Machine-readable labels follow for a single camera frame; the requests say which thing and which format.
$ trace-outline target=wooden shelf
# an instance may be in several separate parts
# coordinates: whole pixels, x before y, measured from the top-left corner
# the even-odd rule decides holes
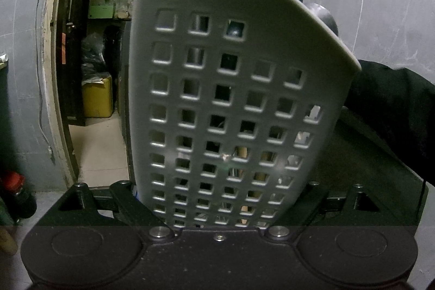
[[[131,18],[129,18],[129,19],[118,19],[118,18],[88,18],[88,20],[131,21]]]

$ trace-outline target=yellow box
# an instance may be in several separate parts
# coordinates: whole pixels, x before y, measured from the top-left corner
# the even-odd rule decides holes
[[[86,83],[82,86],[83,110],[86,118],[109,118],[113,113],[112,77],[103,83]]]

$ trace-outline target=black cloth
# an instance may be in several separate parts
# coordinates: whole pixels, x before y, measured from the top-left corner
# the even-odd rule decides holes
[[[435,86],[406,68],[359,62],[362,71],[352,82],[345,106],[403,163],[435,185]]]

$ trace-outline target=gray plastic panel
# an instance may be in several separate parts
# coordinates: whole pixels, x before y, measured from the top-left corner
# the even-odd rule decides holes
[[[130,42],[139,198],[180,227],[290,207],[360,69],[298,0],[134,0]]]

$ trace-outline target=green box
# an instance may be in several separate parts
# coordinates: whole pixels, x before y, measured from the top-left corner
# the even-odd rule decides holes
[[[115,11],[113,5],[91,5],[89,7],[89,19],[112,19]]]

